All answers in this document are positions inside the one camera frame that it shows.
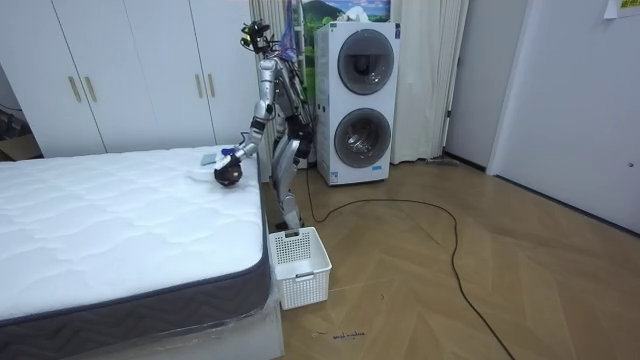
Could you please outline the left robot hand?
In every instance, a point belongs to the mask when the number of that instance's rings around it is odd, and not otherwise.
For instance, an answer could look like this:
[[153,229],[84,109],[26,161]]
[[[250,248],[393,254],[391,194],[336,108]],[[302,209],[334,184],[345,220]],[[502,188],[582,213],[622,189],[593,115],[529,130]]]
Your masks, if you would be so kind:
[[236,156],[236,148],[222,148],[216,157],[214,174],[217,177],[241,173],[241,160]]

